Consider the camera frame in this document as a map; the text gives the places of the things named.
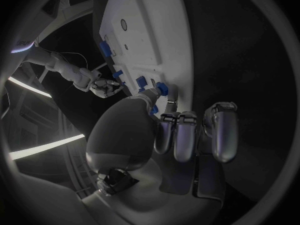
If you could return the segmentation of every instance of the led light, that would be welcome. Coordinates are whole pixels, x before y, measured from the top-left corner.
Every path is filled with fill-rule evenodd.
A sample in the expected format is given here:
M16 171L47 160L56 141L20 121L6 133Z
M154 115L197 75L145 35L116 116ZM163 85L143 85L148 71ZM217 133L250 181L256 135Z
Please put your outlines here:
M48 144L45 144L45 145L36 146L36 147L28 148L28 149L25 149L25 150L21 150L21 151L13 151L13 152L10 152L9 155L10 155L12 160L21 159L21 158L24 158L24 157L27 157L27 156L30 156L30 155L33 155L33 154L38 154L40 152L43 152L43 151L46 151L46 150L49 150L49 149L53 149L55 147L58 147L58 146L61 146L61 145L67 144L67 143L70 143L72 141L75 141L77 139L81 139L83 137L84 137L84 135L80 134L80 135L77 135L77 136L69 137L69 138L66 138L66 139L63 139L63 140L60 140L60 141L55 141L55 142L52 142L52 143L48 143Z
M23 87L23 88L26 88L26 89L31 90L31 91L33 91L33 92L36 92L36 93L38 93L38 94L42 94L42 95L44 95L44 96L47 96L47 97L49 97L49 98L52 98L52 97L50 96L49 93L46 93L46 92L37 90L37 89L35 89L35 88L31 87L31 86L28 86L28 85L26 85L25 83L20 82L20 81L18 81L17 79L14 79L13 77L10 77L8 80L9 80L9 81L12 81L12 82L15 83L15 84L20 85L20 86Z
M12 50L10 53L11 53L11 54L15 54L15 53L19 53L19 52L26 51L26 50L30 49L30 48L33 46L34 43L35 43L35 42L33 42L30 46L25 47L25 48L22 48L22 49Z

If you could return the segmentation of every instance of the mounting hole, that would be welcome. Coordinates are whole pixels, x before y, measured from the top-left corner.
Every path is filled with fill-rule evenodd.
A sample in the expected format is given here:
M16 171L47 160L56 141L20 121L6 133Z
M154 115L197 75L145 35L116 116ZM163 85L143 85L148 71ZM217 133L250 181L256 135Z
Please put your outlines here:
M124 31L127 31L127 23L125 22L124 19L121 20L121 26Z

